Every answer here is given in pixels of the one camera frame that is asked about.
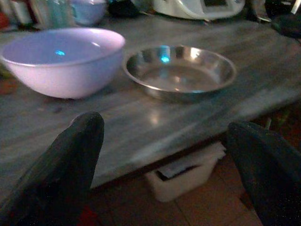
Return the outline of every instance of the countertop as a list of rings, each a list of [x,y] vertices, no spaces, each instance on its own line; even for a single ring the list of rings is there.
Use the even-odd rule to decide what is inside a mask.
[[[100,27],[127,40],[125,57],[155,45],[188,45],[232,60],[238,77],[228,88],[193,104],[147,96],[123,72],[82,100],[50,98],[22,84],[0,96],[0,201],[27,167],[77,115],[98,111],[105,120],[104,144],[92,187],[135,171],[300,99],[301,46],[269,24],[246,20],[212,23],[164,16],[106,18]],[[0,35],[0,42],[25,33]]]

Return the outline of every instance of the floor tile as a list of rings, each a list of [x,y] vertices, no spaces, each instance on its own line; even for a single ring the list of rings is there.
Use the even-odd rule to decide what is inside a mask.
[[[240,179],[240,174],[230,154],[227,154],[218,162],[214,171],[223,179],[227,187],[237,197],[240,197],[241,194],[245,192]]]
[[[248,211],[229,224],[229,226],[262,226],[262,223],[255,214]]]
[[[147,192],[149,192],[147,182],[144,177],[139,177],[108,189],[105,192],[105,197],[112,209]]]
[[[176,200],[192,226],[223,226],[247,211],[223,180],[213,173],[208,182]]]
[[[188,226],[175,202],[162,203],[142,193],[112,210],[116,226]]]

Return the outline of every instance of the kitchen appliance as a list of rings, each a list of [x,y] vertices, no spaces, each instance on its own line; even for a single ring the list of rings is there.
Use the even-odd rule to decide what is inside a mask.
[[[158,13],[186,19],[215,20],[241,12],[245,0],[154,0]]]

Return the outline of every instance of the tiled floor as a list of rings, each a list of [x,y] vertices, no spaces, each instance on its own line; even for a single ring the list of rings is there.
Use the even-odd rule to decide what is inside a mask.
[[[244,192],[233,160],[226,155],[208,182],[171,202],[159,202],[143,177],[91,196],[104,226],[261,226],[240,201]]]

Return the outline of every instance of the bottle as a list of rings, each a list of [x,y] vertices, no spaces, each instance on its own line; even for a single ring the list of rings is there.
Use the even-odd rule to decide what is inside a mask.
[[[74,26],[69,0],[46,0],[51,20],[51,28]]]
[[[28,0],[11,0],[11,5],[20,25],[31,26],[37,22]]]
[[[50,28],[49,10],[46,0],[29,0],[30,6],[41,29]]]
[[[11,24],[17,24],[17,18],[11,7],[10,0],[0,0],[0,8],[2,12],[9,18]]]

